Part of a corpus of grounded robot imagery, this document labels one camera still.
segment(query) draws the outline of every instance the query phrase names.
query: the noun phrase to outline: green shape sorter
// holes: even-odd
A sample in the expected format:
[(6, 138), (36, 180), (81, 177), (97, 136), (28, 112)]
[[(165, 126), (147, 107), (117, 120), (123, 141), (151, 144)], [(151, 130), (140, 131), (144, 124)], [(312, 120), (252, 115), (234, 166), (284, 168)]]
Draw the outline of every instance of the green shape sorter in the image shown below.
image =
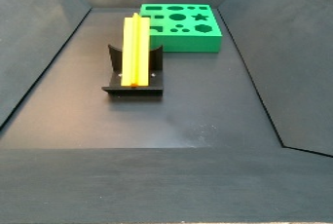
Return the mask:
[(143, 4), (140, 16), (151, 19), (151, 49), (219, 52), (222, 34), (209, 5)]

